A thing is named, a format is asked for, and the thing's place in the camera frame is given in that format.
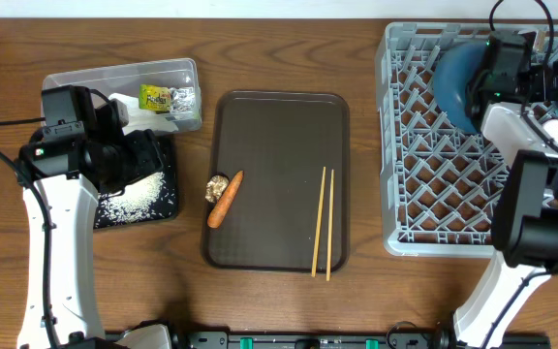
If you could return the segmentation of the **white tissue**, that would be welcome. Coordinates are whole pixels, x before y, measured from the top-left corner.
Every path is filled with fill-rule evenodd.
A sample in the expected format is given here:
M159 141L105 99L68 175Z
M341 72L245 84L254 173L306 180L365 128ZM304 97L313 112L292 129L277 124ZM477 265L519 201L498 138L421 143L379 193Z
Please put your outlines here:
M175 133L178 131L178 127L171 119L169 113L142 110L139 107L139 99L136 97L113 93L110 94L108 98L110 100L116 100L126 108L127 123L123 127L125 134L146 129L152 130L155 134Z

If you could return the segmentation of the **yellow green snack wrapper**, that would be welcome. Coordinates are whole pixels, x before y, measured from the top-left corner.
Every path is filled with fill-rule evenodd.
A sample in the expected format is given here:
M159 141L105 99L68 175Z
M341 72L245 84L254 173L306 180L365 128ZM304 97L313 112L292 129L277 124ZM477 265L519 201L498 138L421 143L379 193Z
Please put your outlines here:
M161 87L142 84L139 87L139 108L146 111L188 112L196 102L193 87Z

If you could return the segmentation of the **brown food scrap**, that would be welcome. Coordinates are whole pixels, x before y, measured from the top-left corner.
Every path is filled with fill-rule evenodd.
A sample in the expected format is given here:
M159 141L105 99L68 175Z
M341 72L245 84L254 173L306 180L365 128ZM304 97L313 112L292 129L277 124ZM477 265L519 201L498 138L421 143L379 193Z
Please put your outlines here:
M205 187L205 199L212 204L216 204L223 193L230 184L230 180L223 175L214 175L207 183Z

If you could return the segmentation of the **orange carrot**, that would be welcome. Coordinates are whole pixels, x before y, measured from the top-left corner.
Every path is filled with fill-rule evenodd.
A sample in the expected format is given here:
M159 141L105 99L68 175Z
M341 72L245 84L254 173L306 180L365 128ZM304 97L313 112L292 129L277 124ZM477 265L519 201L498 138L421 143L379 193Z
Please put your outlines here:
M229 183L226 190L223 192L223 195L208 216L207 225L210 228L217 229L224 221L233 203L233 200L235 199L243 178L244 171L237 172L232 178L232 181Z

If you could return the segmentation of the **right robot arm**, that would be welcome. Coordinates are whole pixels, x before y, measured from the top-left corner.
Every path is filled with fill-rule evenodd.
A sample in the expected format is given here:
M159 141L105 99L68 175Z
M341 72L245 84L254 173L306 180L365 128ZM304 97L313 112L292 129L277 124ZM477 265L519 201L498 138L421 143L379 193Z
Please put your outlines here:
M498 348L507 326L558 275L558 129L531 114L558 102L554 24L451 48L435 72L435 97L453 126L479 133L510 168L490 223L494 253L477 288L439 329L433 348Z

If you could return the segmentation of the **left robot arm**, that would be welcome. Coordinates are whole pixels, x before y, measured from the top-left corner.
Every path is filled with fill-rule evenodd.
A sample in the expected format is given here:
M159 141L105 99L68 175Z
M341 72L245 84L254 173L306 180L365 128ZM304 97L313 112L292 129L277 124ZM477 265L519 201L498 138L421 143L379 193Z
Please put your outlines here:
M28 288L19 348L171 346L163 325L109 341L95 296L93 232L99 198L161 172L166 157L150 130L125 133L124 109L96 89L42 93L42 127L0 160L22 189L29 223Z

